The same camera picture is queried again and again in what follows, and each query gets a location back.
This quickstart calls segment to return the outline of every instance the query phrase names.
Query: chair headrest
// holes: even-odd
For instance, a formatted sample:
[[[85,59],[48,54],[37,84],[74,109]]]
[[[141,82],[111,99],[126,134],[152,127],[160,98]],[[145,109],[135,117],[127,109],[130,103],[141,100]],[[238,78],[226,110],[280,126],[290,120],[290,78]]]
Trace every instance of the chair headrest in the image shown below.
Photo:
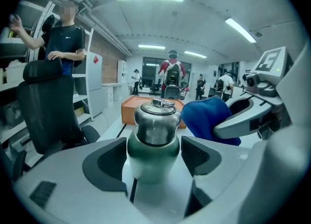
[[[59,77],[63,74],[62,62],[59,58],[29,62],[23,72],[25,82],[33,83]]]

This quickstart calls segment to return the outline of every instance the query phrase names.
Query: red diamond sticker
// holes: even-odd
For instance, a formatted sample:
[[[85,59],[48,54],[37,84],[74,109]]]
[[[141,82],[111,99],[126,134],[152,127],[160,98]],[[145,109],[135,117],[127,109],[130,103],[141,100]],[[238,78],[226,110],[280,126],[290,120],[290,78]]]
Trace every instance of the red diamond sticker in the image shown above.
[[[99,61],[99,59],[97,58],[97,56],[94,57],[94,60],[93,60],[93,61],[94,61],[95,64]]]

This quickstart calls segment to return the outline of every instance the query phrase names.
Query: metal thermos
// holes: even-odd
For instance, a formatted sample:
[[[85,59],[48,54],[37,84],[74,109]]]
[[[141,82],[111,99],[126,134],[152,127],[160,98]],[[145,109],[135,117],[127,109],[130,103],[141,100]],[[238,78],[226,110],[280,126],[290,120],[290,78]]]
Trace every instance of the metal thermos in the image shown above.
[[[160,183],[169,175],[179,153],[176,130],[181,121],[174,103],[153,99],[134,112],[135,129],[127,142],[134,178],[146,184]]]

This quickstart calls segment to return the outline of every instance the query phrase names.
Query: black logo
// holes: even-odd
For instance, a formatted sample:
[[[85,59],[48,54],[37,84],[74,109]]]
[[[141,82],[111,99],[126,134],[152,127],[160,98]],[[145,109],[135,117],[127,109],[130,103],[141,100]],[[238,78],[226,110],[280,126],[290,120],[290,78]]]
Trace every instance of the black logo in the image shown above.
[[[269,72],[271,68],[274,66],[274,63],[276,62],[280,52],[281,52],[281,49],[276,50],[276,51],[266,52],[261,62],[258,64],[256,70]]]

